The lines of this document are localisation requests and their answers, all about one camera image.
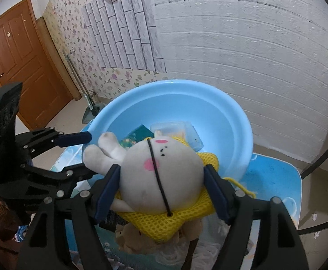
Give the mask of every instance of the white textured wall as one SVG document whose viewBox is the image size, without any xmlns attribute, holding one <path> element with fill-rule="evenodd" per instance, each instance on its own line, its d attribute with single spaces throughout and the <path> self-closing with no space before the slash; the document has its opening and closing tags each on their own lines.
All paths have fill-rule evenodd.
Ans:
<svg viewBox="0 0 328 270">
<path fill-rule="evenodd" d="M 153 0 L 167 72 L 214 85 L 257 144 L 311 162 L 328 129 L 324 0 Z"/>
</svg>

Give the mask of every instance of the door frame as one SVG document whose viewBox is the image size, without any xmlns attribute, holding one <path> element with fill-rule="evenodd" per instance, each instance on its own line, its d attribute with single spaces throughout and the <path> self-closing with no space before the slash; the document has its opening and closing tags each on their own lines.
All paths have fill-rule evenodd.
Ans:
<svg viewBox="0 0 328 270">
<path fill-rule="evenodd" d="M 34 10 L 33 10 L 33 5 L 32 5 L 32 3 L 31 3 L 31 0 L 22 0 L 22 1 L 20 1 L 19 3 L 15 4 L 14 6 L 10 7 L 10 8 L 9 8 L 7 11 L 5 11 L 2 15 L 0 15 L 0 19 L 1 19 L 3 16 L 5 16 L 8 12 L 10 12 L 13 8 L 17 7 L 18 5 L 20 5 L 20 4 L 22 4 L 22 3 L 27 3 L 27 4 L 28 4 L 30 17 L 31 17 L 31 20 L 32 20 L 32 22 L 33 22 L 33 24 L 34 24 L 34 28 L 35 28 L 35 31 L 36 31 L 37 36 L 38 36 L 38 38 L 39 38 L 40 45 L 42 46 L 42 48 L 43 48 L 43 50 L 44 50 L 44 53 L 45 53 L 46 57 L 48 58 L 49 63 L 50 63 L 50 65 L 52 66 L 52 68 L 53 68 L 53 70 L 54 70 L 55 75 L 58 77 L 59 81 L 61 82 L 61 85 L 65 88 L 66 93 L 67 93 L 71 98 L 73 98 L 73 96 L 72 96 L 72 94 L 70 93 L 68 87 L 65 85 L 65 83 L 64 83 L 64 81 L 63 81 L 63 79 L 62 79 L 62 77 L 60 76 L 59 71 L 57 70 L 57 68 L 56 68 L 56 66 L 55 66 L 55 64 L 54 64 L 54 62 L 52 61 L 52 59 L 51 59 L 50 57 L 48 57 L 48 54 L 47 54 L 47 52 L 46 52 L 46 48 L 45 48 L 45 46 L 43 46 L 42 39 L 40 38 L 39 32 L 38 32 L 38 30 L 37 30 L 37 23 L 36 23 L 37 20 L 36 20 L 36 18 L 35 18 L 35 16 L 34 16 Z M 34 128 L 33 128 L 31 125 L 29 125 L 29 123 L 24 119 L 24 117 L 21 115 L 20 112 L 18 112 L 17 116 L 19 117 L 19 119 L 21 119 L 21 121 L 24 123 L 24 125 L 25 125 L 29 130 L 34 130 Z"/>
</svg>

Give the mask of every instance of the tiled floor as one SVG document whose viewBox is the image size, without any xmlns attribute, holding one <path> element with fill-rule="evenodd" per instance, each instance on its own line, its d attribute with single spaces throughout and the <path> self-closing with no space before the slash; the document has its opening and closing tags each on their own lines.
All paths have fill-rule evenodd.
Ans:
<svg viewBox="0 0 328 270">
<path fill-rule="evenodd" d="M 79 132 L 85 125 L 82 124 L 82 116 L 87 107 L 82 98 L 79 101 L 71 101 L 55 116 L 48 127 L 55 127 L 57 131 L 65 133 Z M 35 158 L 34 164 L 44 169 L 50 169 L 62 153 L 63 148 L 54 148 Z M 255 152 L 291 162 L 302 169 L 303 164 L 285 157 L 275 151 L 255 146 Z M 303 180 L 303 196 L 299 228 L 306 228 L 328 221 L 328 172 L 318 169 Z M 314 238 L 314 233 L 301 237 L 310 266 L 310 270 L 317 270 L 328 257 L 328 229 L 319 233 Z"/>
</svg>

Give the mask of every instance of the floral wallpaper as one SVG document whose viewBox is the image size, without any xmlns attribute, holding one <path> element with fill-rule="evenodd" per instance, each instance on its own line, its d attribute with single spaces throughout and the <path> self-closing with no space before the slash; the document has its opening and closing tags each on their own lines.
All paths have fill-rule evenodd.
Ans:
<svg viewBox="0 0 328 270">
<path fill-rule="evenodd" d="M 92 0 L 50 0 L 43 14 L 48 30 L 67 69 L 63 51 L 70 58 L 86 87 L 98 96 L 114 99 L 134 87 L 167 79 L 167 73 L 100 68 L 84 26 L 81 9 Z"/>
</svg>

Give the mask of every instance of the plastic container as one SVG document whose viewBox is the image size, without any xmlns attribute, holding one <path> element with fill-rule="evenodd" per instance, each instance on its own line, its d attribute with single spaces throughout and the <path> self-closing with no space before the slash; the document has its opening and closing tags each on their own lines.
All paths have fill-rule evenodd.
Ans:
<svg viewBox="0 0 328 270">
<path fill-rule="evenodd" d="M 158 130 L 163 136 L 184 138 L 195 152 L 200 151 L 204 146 L 198 133 L 189 121 L 158 123 L 150 126 L 150 131 L 153 133 Z"/>
<path fill-rule="evenodd" d="M 253 150 L 251 126 L 242 108 L 221 90 L 196 81 L 167 80 L 134 88 L 109 103 L 93 120 L 92 144 L 106 131 L 123 139 L 141 124 L 188 121 L 202 151 L 215 153 L 219 175 L 240 180 Z"/>
</svg>

